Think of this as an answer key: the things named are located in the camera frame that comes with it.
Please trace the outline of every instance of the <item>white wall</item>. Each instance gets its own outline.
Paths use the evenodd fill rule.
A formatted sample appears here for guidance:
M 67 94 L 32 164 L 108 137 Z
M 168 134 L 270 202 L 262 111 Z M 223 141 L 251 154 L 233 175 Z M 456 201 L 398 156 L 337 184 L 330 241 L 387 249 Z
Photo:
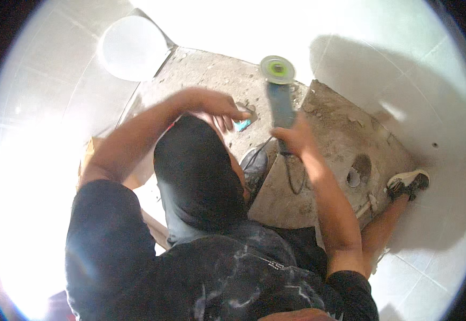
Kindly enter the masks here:
M 466 67 L 422 0 L 132 0 L 180 46 L 281 55 L 377 117 L 432 176 L 371 278 L 381 319 L 431 320 L 466 273 Z
M 28 316 L 62 291 L 79 158 L 119 122 L 138 83 L 98 62 L 128 1 L 48 0 L 32 12 L 0 71 L 0 278 Z

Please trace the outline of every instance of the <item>black cable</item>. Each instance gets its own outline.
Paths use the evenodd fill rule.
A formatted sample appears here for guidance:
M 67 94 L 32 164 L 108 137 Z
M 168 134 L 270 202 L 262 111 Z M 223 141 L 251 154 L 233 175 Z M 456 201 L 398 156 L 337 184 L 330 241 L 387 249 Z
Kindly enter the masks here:
M 263 149 L 263 147 L 265 147 L 265 146 L 268 144 L 268 142 L 269 142 L 272 138 L 273 138 L 273 137 L 270 136 L 270 137 L 267 139 L 267 141 L 265 141 L 265 143 L 263 143 L 263 145 L 262 145 L 260 148 L 258 148 L 258 150 L 255 152 L 255 154 L 252 155 L 251 159 L 249 159 L 249 162 L 247 163 L 247 165 L 245 165 L 245 167 L 242 168 L 243 171 L 245 171 L 245 169 L 249 167 L 249 165 L 251 164 L 252 160 L 255 159 L 256 156 L 258 156 L 258 154 L 259 154 L 260 151 Z
M 292 190 L 292 193 L 294 195 L 299 195 L 302 192 L 302 189 L 304 187 L 304 182 L 306 182 L 306 169 L 302 170 L 302 182 L 301 186 L 299 187 L 298 191 L 295 191 L 294 185 L 292 184 L 292 179 L 290 178 L 290 167 L 288 166 L 288 156 L 284 156 L 285 158 L 285 165 L 286 165 L 286 176 L 288 177 L 288 185 L 290 185 L 290 189 Z
M 247 162 L 247 164 L 245 165 L 245 167 L 242 168 L 243 171 L 245 171 L 246 168 L 249 167 L 249 165 L 251 164 L 251 162 L 253 161 L 253 159 L 256 158 L 256 156 L 258 156 L 258 154 L 260 153 L 260 151 L 263 149 L 263 147 L 265 147 L 268 142 L 273 138 L 273 136 L 270 136 L 267 141 L 265 141 L 265 143 L 263 143 L 263 145 L 258 148 L 258 150 L 255 152 L 254 155 L 252 155 L 252 157 L 249 159 L 249 161 Z M 286 176 L 288 177 L 288 185 L 290 185 L 290 189 L 292 190 L 292 193 L 294 193 L 294 195 L 299 195 L 301 192 L 302 192 L 302 189 L 304 188 L 304 183 L 306 182 L 306 169 L 304 169 L 302 171 L 302 182 L 301 182 L 301 186 L 299 187 L 299 190 L 295 191 L 295 188 L 294 188 L 294 185 L 292 184 L 292 179 L 290 177 L 290 167 L 288 166 L 288 156 L 290 155 L 283 155 L 283 157 L 285 158 L 285 166 L 286 166 Z

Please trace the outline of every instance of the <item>foot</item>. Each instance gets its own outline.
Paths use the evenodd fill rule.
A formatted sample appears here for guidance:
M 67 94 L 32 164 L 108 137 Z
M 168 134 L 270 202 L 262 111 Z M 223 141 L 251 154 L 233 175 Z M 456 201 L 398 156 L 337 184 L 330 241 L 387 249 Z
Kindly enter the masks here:
M 247 208 L 250 208 L 255 201 L 256 195 L 262 188 L 265 177 L 267 176 L 268 156 L 267 152 L 262 149 L 262 145 L 251 148 L 242 157 L 240 167 L 244 171 L 245 185 L 249 198 Z
M 429 181 L 429 174 L 425 170 L 400 173 L 390 178 L 386 184 L 386 192 L 392 201 L 396 200 L 402 194 L 409 195 L 409 200 L 412 201 L 416 198 L 416 193 L 419 190 L 424 190 L 429 187 Z

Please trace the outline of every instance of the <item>person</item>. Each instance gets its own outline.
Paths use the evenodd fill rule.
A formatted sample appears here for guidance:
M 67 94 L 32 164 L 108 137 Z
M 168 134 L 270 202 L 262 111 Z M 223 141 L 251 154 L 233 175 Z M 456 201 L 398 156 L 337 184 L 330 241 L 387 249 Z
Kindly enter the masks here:
M 243 170 L 220 135 L 233 129 L 232 119 L 248 117 L 226 94 L 188 88 L 103 141 L 82 175 L 67 234 L 66 291 L 78 319 L 378 319 L 367 279 L 398 216 L 429 176 L 416 171 L 390 179 L 393 202 L 360 232 L 303 114 L 291 129 L 273 128 L 306 168 L 324 251 L 314 230 L 249 221 L 255 194 L 249 187 L 259 188 L 266 155 L 250 152 L 245 159 L 256 159 L 244 159 Z M 154 146 L 173 245 L 158 257 L 137 197 L 121 184 Z

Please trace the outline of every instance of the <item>floor drain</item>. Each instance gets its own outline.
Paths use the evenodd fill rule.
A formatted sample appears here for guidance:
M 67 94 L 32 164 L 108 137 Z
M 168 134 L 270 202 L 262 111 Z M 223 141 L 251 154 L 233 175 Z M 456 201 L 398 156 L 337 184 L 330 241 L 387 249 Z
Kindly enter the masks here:
M 351 169 L 349 170 L 349 174 L 347 175 L 347 184 L 350 187 L 355 188 L 360 184 L 360 182 L 361 179 L 358 171 L 354 167 L 351 167 Z
M 347 184 L 352 188 L 357 187 L 360 183 L 366 184 L 370 179 L 371 172 L 370 157 L 366 154 L 358 154 L 347 175 Z

